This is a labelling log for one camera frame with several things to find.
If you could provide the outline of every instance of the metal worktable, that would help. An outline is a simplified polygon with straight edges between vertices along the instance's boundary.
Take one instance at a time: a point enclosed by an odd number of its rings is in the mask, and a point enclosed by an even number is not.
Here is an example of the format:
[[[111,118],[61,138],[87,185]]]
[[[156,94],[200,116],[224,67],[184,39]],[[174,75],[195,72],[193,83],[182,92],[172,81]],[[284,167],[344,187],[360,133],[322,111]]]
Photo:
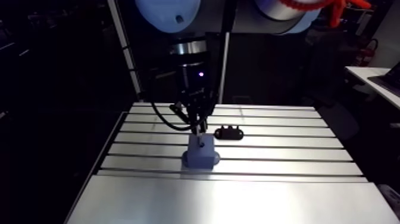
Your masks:
[[[215,140],[213,170],[187,170],[189,132],[135,103],[66,223],[399,223],[312,107],[217,105],[208,124],[245,137]]]

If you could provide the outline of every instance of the vertical pole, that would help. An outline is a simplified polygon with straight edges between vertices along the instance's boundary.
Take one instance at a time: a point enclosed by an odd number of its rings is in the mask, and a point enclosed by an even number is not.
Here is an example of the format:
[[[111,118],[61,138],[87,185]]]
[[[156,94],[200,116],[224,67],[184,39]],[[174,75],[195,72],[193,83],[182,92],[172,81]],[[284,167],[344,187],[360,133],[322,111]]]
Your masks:
[[[118,38],[120,40],[120,44],[121,47],[123,49],[123,53],[124,53],[124,57],[125,57],[125,61],[126,64],[128,66],[129,69],[129,75],[130,78],[132,79],[133,82],[133,87],[135,89],[136,92],[136,96],[138,99],[139,98],[139,93],[142,91],[140,88],[140,84],[139,84],[139,79],[138,76],[136,74],[136,72],[134,71],[135,69],[135,65],[134,65],[134,61],[133,61],[133,57],[132,57],[132,53],[130,51],[130,47],[129,47],[129,43],[126,39],[126,35],[124,32],[124,27],[120,18],[120,14],[118,11],[118,6],[116,3],[116,0],[107,0],[108,2],[108,6],[110,8],[111,11],[111,15],[112,15],[112,20],[114,21],[114,25],[115,25],[115,29],[117,30],[117,34],[118,34]]]
[[[228,60],[228,50],[229,50],[229,37],[230,33],[225,33],[225,46],[224,46],[224,59],[222,63],[222,73],[221,73],[221,83],[220,83],[220,94],[218,96],[218,103],[222,104],[224,97],[224,86],[225,86],[225,75],[226,75],[226,64]]]

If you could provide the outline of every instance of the black bracket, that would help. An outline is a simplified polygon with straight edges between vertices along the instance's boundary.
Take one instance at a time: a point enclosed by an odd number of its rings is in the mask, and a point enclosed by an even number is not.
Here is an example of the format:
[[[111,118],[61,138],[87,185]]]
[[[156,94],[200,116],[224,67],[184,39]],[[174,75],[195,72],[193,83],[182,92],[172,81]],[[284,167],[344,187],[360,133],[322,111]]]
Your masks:
[[[239,129],[238,126],[233,128],[231,125],[229,125],[228,128],[221,126],[221,128],[215,130],[214,136],[221,140],[241,140],[245,134]]]
[[[183,122],[185,122],[187,125],[190,124],[189,118],[187,117],[186,114],[182,112],[182,108],[176,106],[175,104],[170,105],[170,110],[174,112]]]

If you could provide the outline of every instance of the laptop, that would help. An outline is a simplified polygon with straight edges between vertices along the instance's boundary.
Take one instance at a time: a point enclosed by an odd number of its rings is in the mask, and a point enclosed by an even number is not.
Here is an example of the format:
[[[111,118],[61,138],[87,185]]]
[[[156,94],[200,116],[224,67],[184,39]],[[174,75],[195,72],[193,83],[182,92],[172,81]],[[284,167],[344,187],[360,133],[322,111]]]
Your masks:
[[[400,97],[400,62],[385,75],[369,77],[368,79]]]

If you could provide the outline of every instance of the black cable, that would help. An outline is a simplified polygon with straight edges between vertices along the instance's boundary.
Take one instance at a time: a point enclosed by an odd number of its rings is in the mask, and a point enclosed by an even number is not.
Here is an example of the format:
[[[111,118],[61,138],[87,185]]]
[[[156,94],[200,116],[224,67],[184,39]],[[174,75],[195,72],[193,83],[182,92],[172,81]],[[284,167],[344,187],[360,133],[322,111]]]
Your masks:
[[[155,74],[152,74],[150,77],[149,81],[149,87],[148,87],[148,97],[149,101],[151,104],[151,107],[153,108],[155,114],[164,122],[168,127],[174,129],[174,130],[179,130],[179,131],[185,131],[185,130],[191,130],[195,128],[197,125],[200,125],[202,122],[207,119],[208,115],[211,114],[215,108],[215,105],[218,102],[218,96],[219,96],[219,88],[221,85],[221,78],[222,78],[222,71],[223,71],[223,60],[224,60],[224,48],[225,48],[225,41],[226,41],[226,33],[230,32],[233,27],[233,22],[235,21],[235,13],[236,13],[236,4],[237,0],[229,0],[225,2],[225,7],[224,7],[224,15],[222,19],[222,25],[221,25],[221,33],[220,33],[220,50],[218,54],[218,73],[220,74],[217,82],[215,83],[214,86],[214,92],[212,93],[211,97],[211,105],[207,112],[204,114],[203,117],[201,117],[199,120],[197,120],[194,124],[191,124],[186,127],[177,127],[173,124],[171,124],[169,121],[167,121],[163,115],[158,111],[157,106],[154,103],[153,100],[153,82],[155,78]]]
[[[150,77],[150,81],[149,81],[149,87],[148,87],[148,98],[151,104],[151,107],[153,108],[155,114],[162,120],[162,122],[164,122],[168,127],[174,129],[174,130],[179,130],[179,131],[184,131],[184,130],[191,130],[193,128],[195,128],[197,125],[200,125],[206,118],[207,116],[201,117],[199,120],[197,120],[194,124],[191,124],[189,126],[186,127],[178,127],[175,126],[173,124],[171,124],[167,119],[164,118],[164,116],[158,111],[157,106],[154,103],[153,100],[153,83],[154,83],[154,79],[155,79],[155,74],[151,74]]]

